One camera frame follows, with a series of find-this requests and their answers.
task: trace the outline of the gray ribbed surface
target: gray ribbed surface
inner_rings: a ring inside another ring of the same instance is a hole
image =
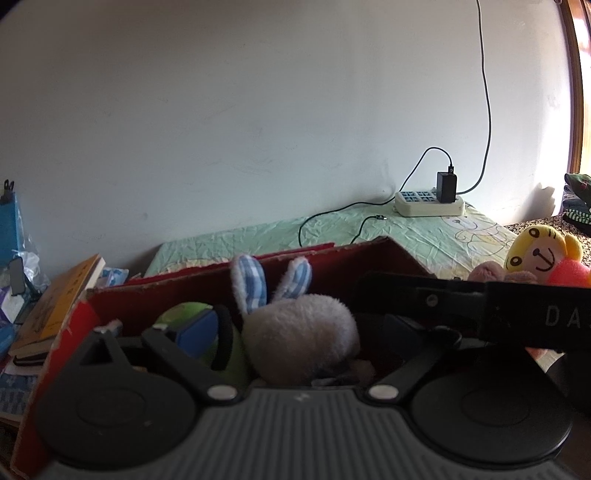
[[[560,480],[553,463],[516,472],[455,465],[428,450],[400,413],[364,405],[351,390],[255,390],[212,408],[174,452],[140,468],[83,472],[51,465],[43,480]]]

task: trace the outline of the yellow book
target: yellow book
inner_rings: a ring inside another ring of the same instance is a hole
[[[46,353],[80,293],[94,287],[105,260],[94,255],[57,277],[41,296],[21,326],[8,352],[25,358]]]

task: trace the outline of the red cardboard box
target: red cardboard box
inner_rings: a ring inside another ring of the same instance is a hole
[[[289,261],[303,254],[313,270],[310,293],[330,295],[345,304],[351,299],[356,282],[369,271],[429,275],[404,248],[382,237],[346,247],[316,247],[312,251],[296,250],[261,258],[270,291],[275,289]],[[121,287],[87,291],[66,319],[48,355],[37,388],[31,394],[11,468],[25,478],[32,478],[50,460],[49,453],[35,431],[35,404],[94,327],[119,319],[124,325],[123,335],[139,335],[164,311],[185,301],[225,304],[230,308],[236,325],[241,325],[232,296],[228,264],[188,268],[132,281]]]

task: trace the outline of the mint green bedsheet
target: mint green bedsheet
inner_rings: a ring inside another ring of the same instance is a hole
[[[302,243],[334,242],[346,245],[369,215],[382,214],[387,220],[370,219],[357,242],[388,235],[439,278],[466,278],[481,262],[504,263],[515,234],[475,208],[468,206],[462,217],[405,218],[392,207],[365,206],[330,213],[311,220]],[[146,276],[186,267],[224,262],[240,253],[267,254],[298,248],[297,232],[304,219],[284,220],[226,232],[208,233],[162,244]]]

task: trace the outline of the power strip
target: power strip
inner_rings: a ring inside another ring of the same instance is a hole
[[[405,217],[462,216],[466,204],[460,196],[453,203],[439,203],[435,192],[398,192],[394,197],[394,208]]]

